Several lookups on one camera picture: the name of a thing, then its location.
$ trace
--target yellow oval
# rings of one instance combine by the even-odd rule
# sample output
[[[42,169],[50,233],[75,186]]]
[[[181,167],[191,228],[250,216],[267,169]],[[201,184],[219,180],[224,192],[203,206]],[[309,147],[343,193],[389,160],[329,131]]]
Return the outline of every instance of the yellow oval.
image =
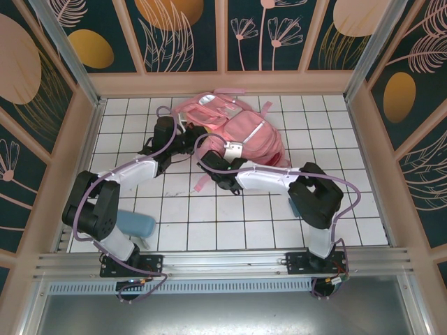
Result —
[[[112,65],[114,61],[112,47],[98,33],[80,29],[68,35],[68,39],[84,65],[91,68],[107,68]]]
[[[416,99],[416,84],[404,72],[395,73],[388,81],[383,95],[383,110],[388,120],[397,124],[410,113]]]
[[[41,86],[41,58],[31,36],[16,21],[0,14],[0,96],[23,105]]]
[[[180,30],[182,25],[175,24],[178,19],[175,19],[171,2],[177,9],[179,17],[180,13],[186,16],[190,26],[202,16],[203,0],[135,0],[135,5],[152,26],[163,30]]]
[[[337,0],[334,25],[350,37],[369,36],[376,30],[390,0]]]

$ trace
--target gray metal floor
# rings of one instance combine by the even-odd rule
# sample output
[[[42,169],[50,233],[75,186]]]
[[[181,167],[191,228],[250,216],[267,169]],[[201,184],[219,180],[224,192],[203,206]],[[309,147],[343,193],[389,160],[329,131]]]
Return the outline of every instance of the gray metal floor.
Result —
[[[113,296],[51,296],[41,335],[412,334],[397,280],[352,278],[329,301],[308,292],[154,295],[133,306]]]

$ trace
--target pink strap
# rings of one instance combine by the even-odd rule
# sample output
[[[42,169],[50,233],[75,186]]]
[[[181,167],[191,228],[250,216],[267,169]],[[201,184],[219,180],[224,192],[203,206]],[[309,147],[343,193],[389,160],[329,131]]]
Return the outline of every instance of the pink strap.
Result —
[[[211,177],[208,174],[205,174],[202,178],[200,178],[197,184],[194,186],[194,190],[196,192],[200,192],[202,188],[205,186],[207,182],[211,180]]]
[[[214,94],[245,94],[244,89],[215,89]]]
[[[262,118],[265,118],[265,115],[267,115],[268,110],[272,107],[273,103],[270,101],[266,102],[264,106],[261,109],[261,116]]]

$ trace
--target blue object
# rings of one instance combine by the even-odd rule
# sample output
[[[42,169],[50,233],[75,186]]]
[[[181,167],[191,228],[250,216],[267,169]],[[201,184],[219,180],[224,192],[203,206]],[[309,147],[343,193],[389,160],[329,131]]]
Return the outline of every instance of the blue object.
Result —
[[[298,211],[298,209],[296,208],[296,206],[295,206],[295,204],[293,203],[293,201],[292,201],[292,199],[288,199],[288,203],[290,204],[290,206],[292,207],[292,212],[293,212],[293,215],[296,217],[296,218],[299,218],[301,215],[300,215],[300,212]]]
[[[147,215],[118,210],[117,225],[123,234],[145,239],[154,232],[155,220]]]

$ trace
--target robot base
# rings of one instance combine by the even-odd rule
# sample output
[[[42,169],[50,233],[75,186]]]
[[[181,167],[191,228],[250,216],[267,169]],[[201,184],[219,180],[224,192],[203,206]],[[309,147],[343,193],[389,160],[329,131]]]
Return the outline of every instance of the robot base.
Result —
[[[162,255],[141,255],[138,259],[137,269],[162,272],[163,256]],[[99,272],[101,278],[144,278],[146,275],[140,272],[131,271],[117,264],[112,258],[103,256],[101,258],[101,270]]]
[[[310,253],[309,249],[305,253],[287,253],[285,259],[288,274],[337,274],[334,262],[346,271],[344,252],[335,249],[325,259]]]

